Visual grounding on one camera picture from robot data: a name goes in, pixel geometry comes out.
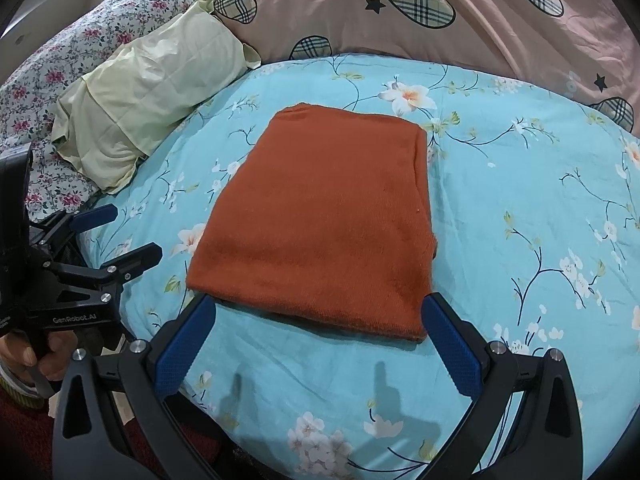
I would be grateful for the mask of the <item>person's left hand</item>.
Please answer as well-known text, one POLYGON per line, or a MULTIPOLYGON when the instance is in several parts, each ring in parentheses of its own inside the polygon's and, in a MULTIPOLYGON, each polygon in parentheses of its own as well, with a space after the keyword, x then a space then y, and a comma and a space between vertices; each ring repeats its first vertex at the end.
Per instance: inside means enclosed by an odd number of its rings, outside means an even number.
POLYGON ((47 380, 58 382, 63 378, 77 345, 78 339, 73 332, 50 333, 50 350, 39 359, 26 339, 9 334, 1 338, 1 361, 26 384, 32 384, 28 370, 34 366, 47 380))

